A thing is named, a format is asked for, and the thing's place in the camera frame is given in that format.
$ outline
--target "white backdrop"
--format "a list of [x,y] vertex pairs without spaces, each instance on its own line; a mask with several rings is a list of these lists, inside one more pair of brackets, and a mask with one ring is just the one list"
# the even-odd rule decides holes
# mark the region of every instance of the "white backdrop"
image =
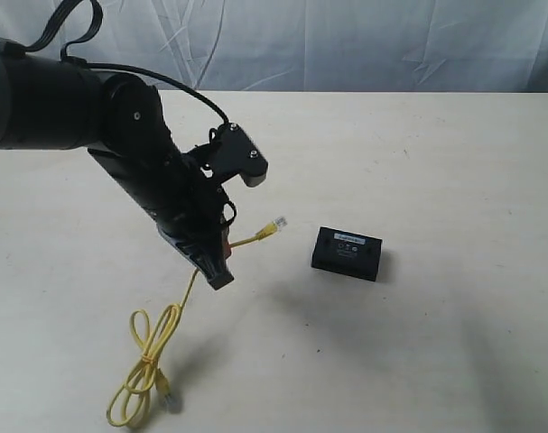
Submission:
[[[60,0],[0,0],[0,36],[30,43]],[[70,17],[65,39],[89,22]],[[76,53],[205,89],[548,90],[548,0],[101,0]]]

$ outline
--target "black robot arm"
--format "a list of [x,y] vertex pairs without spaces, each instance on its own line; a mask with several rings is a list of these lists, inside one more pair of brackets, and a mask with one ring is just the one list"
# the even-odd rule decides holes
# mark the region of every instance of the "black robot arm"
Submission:
[[[58,29],[78,3],[65,0],[51,18],[52,28]],[[100,6],[96,0],[91,3],[95,13],[89,36],[100,26]],[[44,46],[54,33],[45,29],[40,38]],[[87,147],[155,221],[162,237],[200,269],[214,289],[231,282],[227,234],[237,212],[223,183],[239,174],[254,187],[267,172],[267,161],[247,134],[217,109],[223,123],[210,130],[209,143],[181,153],[163,121],[157,89],[128,72],[162,76],[73,58],[67,54],[71,42],[63,47],[61,61],[28,53],[44,48],[43,43],[24,47],[0,39],[0,149]],[[231,208],[232,217],[225,217],[225,207]]]

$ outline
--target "black box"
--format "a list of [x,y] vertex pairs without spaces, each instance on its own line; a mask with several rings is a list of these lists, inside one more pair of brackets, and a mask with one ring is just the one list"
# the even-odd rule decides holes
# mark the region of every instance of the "black box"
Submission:
[[376,281],[382,239],[320,227],[311,267]]

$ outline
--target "white table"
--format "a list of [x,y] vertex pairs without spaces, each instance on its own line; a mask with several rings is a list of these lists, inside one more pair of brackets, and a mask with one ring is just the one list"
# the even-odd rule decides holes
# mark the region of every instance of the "white table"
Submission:
[[[196,286],[146,431],[548,433],[548,95],[211,96],[270,161],[232,239],[290,225]],[[218,124],[163,102],[183,150]],[[319,226],[383,238],[381,282],[313,270]],[[84,151],[0,152],[0,432],[114,431],[128,315],[189,275]]]

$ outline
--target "table surface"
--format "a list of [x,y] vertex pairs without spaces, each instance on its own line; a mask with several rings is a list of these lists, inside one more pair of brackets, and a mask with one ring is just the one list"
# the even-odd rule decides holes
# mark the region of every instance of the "table surface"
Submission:
[[[212,93],[270,161],[227,189],[236,280],[197,284],[151,432],[548,433],[548,95]],[[163,93],[182,150],[218,119]],[[384,239],[379,282],[313,270]],[[83,150],[0,152],[0,431],[113,431],[128,316],[190,266]]]

